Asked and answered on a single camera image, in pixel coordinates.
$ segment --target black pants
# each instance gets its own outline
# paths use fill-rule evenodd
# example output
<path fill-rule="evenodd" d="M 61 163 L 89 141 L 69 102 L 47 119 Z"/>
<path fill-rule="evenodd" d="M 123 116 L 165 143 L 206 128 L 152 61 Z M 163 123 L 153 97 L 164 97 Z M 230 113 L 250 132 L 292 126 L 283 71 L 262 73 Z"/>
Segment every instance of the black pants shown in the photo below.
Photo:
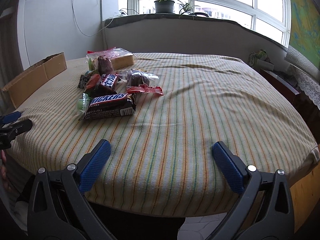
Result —
<path fill-rule="evenodd" d="M 17 201 L 29 203 L 35 176 L 30 177 Z M 177 240 L 185 218 L 136 215 L 89 202 L 94 212 L 118 240 Z"/>

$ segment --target silver rivet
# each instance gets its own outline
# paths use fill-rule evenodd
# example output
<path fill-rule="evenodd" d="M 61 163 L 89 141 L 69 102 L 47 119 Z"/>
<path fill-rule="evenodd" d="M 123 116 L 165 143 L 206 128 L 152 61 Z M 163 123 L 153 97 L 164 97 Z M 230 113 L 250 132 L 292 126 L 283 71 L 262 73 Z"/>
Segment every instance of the silver rivet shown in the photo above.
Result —
<path fill-rule="evenodd" d="M 256 168 L 256 166 L 254 166 L 254 165 L 249 165 L 249 166 L 248 166 L 248 170 L 254 172 L 254 171 L 257 170 L 257 168 Z"/>
<path fill-rule="evenodd" d="M 279 169 L 279 170 L 278 170 L 278 174 L 284 175 L 284 170 Z"/>
<path fill-rule="evenodd" d="M 42 167 L 42 168 L 40 168 L 39 170 L 38 170 L 38 173 L 44 173 L 44 171 L 45 171 L 45 168 L 44 167 Z"/>
<path fill-rule="evenodd" d="M 76 168 L 76 166 L 73 163 L 69 164 L 67 167 L 68 171 L 73 171 L 75 168 Z"/>

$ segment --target colorful painting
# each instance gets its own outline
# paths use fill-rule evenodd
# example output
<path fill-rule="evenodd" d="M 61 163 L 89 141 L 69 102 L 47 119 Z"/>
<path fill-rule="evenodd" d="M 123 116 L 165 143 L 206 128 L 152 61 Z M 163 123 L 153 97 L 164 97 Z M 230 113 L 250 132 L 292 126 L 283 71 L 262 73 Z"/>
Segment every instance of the colorful painting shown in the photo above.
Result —
<path fill-rule="evenodd" d="M 320 69 L 320 14 L 313 0 L 291 0 L 289 44 Z"/>

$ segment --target black flower pot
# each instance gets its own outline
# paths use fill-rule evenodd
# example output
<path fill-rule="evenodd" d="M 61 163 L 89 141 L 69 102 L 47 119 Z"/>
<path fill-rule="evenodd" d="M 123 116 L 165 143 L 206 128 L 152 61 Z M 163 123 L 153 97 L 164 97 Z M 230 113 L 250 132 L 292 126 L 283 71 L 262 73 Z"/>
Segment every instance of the black flower pot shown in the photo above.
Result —
<path fill-rule="evenodd" d="M 172 0 L 167 0 L 167 1 L 157 0 L 155 1 L 155 5 L 156 5 L 156 13 L 173 13 L 174 1 Z"/>

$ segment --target white label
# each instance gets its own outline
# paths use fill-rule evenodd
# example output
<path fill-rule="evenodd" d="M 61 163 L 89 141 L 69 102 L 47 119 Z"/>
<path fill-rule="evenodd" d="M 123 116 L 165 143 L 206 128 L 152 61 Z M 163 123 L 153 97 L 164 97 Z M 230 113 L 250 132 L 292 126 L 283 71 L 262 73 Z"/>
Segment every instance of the white label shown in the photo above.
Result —
<path fill-rule="evenodd" d="M 132 107 L 128 107 L 128 108 L 125 108 L 125 109 L 121 109 L 121 110 L 120 110 L 120 115 L 121 115 L 121 116 L 130 115 L 130 114 L 134 114 L 134 110 L 133 110 Z"/>

